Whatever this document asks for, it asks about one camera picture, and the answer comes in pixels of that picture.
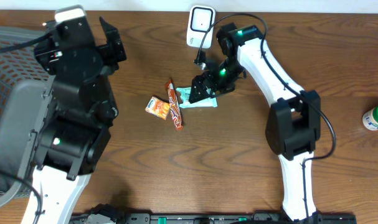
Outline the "teal wet wipes pack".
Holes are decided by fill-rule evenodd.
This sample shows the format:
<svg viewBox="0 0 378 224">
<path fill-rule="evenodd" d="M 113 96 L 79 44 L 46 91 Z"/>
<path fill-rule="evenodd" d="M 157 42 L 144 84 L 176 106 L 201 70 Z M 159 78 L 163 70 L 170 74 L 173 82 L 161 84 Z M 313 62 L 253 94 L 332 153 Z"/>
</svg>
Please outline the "teal wet wipes pack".
<svg viewBox="0 0 378 224">
<path fill-rule="evenodd" d="M 178 87 L 176 91 L 180 94 L 182 103 L 179 104 L 180 108 L 200 108 L 200 107 L 218 107 L 216 98 L 204 98 L 197 91 L 191 96 L 191 87 Z"/>
</svg>

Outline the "red orange candy bar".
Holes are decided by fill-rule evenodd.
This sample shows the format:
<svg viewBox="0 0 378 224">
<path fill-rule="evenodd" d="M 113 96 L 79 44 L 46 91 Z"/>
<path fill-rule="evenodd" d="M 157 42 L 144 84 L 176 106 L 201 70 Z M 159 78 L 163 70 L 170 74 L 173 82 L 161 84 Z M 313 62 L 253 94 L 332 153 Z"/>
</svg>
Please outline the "red orange candy bar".
<svg viewBox="0 0 378 224">
<path fill-rule="evenodd" d="M 180 107 L 179 107 L 179 102 L 177 100 L 176 91 L 174 89 L 174 85 L 171 79 L 169 79 L 168 82 L 165 84 L 165 89 L 168 93 L 172 121 L 175 125 L 176 130 L 182 130 L 183 129 L 182 115 L 180 112 Z"/>
</svg>

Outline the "orange snack packet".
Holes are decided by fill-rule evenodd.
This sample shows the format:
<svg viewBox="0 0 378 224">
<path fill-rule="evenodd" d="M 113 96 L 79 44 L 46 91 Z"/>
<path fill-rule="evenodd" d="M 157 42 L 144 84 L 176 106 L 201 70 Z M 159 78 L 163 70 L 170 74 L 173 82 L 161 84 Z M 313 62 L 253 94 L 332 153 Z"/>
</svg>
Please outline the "orange snack packet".
<svg viewBox="0 0 378 224">
<path fill-rule="evenodd" d="M 170 110 L 169 103 L 160 100 L 159 98 L 152 96 L 150 101 L 145 107 L 145 111 L 152 115 L 155 115 L 163 120 L 166 120 Z"/>
</svg>

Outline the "green lid white jar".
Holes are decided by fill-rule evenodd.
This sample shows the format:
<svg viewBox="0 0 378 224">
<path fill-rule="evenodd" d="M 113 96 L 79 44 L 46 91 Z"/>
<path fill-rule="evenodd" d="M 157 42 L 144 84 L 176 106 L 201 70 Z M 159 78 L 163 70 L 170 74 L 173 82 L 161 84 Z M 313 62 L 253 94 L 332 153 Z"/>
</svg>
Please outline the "green lid white jar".
<svg viewBox="0 0 378 224">
<path fill-rule="evenodd" d="M 362 116 L 362 123 L 370 131 L 378 131 L 378 106 Z"/>
</svg>

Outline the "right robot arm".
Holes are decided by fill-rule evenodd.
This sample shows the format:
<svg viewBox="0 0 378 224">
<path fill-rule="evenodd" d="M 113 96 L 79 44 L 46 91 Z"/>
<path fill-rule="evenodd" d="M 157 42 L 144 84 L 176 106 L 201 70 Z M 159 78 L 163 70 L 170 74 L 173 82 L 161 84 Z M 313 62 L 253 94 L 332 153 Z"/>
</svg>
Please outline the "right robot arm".
<svg viewBox="0 0 378 224">
<path fill-rule="evenodd" d="M 240 75 L 249 74 L 270 107 L 265 135 L 278 156 L 283 177 L 284 221 L 310 222 L 316 218 L 311 163 L 321 134 L 320 97 L 293 81 L 270 53 L 266 32 L 255 25 L 222 26 L 216 37 L 225 60 L 217 64 L 198 50 L 194 59 L 204 71 L 192 80 L 190 103 L 234 91 Z"/>
</svg>

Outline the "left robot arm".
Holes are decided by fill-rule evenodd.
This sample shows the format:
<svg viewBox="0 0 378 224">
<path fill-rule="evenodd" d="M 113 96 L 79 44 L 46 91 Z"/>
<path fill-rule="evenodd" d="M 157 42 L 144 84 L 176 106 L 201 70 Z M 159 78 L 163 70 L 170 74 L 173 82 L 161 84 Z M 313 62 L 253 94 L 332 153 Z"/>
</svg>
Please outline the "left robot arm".
<svg viewBox="0 0 378 224">
<path fill-rule="evenodd" d="M 97 45 L 86 16 L 49 22 L 34 49 L 54 80 L 23 223 L 68 223 L 111 138 L 118 107 L 109 77 L 126 54 L 117 28 L 101 26 L 106 43 Z"/>
</svg>

